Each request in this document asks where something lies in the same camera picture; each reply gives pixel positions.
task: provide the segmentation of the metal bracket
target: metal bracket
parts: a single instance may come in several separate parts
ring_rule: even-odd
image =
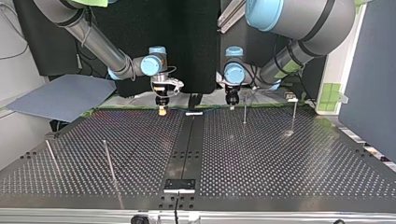
[[[164,193],[192,194],[195,193],[194,179],[167,179]]]
[[[233,0],[224,10],[218,20],[219,31],[227,33],[234,24],[245,16],[246,0]]]
[[[346,105],[349,102],[349,98],[344,94],[340,93],[339,102]]]

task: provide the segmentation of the metal rod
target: metal rod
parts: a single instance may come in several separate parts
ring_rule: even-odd
[[[245,95],[245,111],[244,111],[244,124],[247,124],[247,114],[248,114],[248,97]]]
[[[292,123],[291,123],[291,131],[294,133],[294,122],[295,122],[295,120],[296,120],[296,113],[297,113],[297,104],[298,104],[298,101],[296,101],[295,103],[294,103],[294,110],[293,110],[293,121],[292,121]]]
[[[298,101],[296,101],[296,102],[294,103],[293,121],[296,119],[296,113],[297,113],[297,104],[298,104]]]
[[[56,160],[55,154],[53,154],[52,147],[50,146],[50,141],[46,140],[47,148],[49,149],[49,154],[53,160]]]
[[[106,140],[103,140],[103,147],[105,148],[107,161],[108,161],[108,166],[110,167],[111,176],[113,177],[114,181],[117,181],[116,174],[114,173],[114,169],[113,169],[113,162],[111,161],[110,151],[108,150],[108,145],[107,145],[107,141]]]

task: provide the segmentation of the black panel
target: black panel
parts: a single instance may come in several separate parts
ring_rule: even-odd
[[[74,37],[49,21],[33,0],[14,0],[14,5],[40,75],[77,73]]]
[[[166,46],[169,64],[177,66],[174,77],[185,83],[184,92],[215,89],[219,0],[123,0],[94,12],[100,29],[131,57],[147,55],[151,46]],[[117,86],[122,96],[150,90],[146,78]]]
[[[396,161],[395,12],[393,0],[368,4],[346,86],[349,102],[340,112],[343,124],[392,161]]]

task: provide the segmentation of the black cable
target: black cable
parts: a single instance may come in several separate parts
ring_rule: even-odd
[[[93,73],[96,73],[99,77],[102,77],[102,78],[106,77],[106,75],[102,76],[102,74],[100,74],[96,69],[93,68],[93,66],[90,63],[88,63],[84,59],[81,59],[81,61],[90,67],[90,69],[91,69],[90,76],[92,76]]]
[[[98,59],[95,55],[93,55],[93,58],[88,57],[84,52],[82,52],[82,49],[78,49],[78,54],[91,61]]]
[[[18,53],[18,54],[15,54],[15,55],[11,55],[11,56],[8,56],[8,57],[4,57],[4,58],[0,58],[0,60],[7,60],[7,59],[12,59],[12,58],[19,57],[19,56],[21,56],[22,54],[24,54],[24,53],[26,52],[26,50],[28,50],[28,49],[29,49],[29,45],[26,44],[24,50],[23,50],[21,53]]]
[[[177,205],[178,205],[178,199],[176,200],[176,206],[175,206],[175,223],[176,224],[178,224]]]

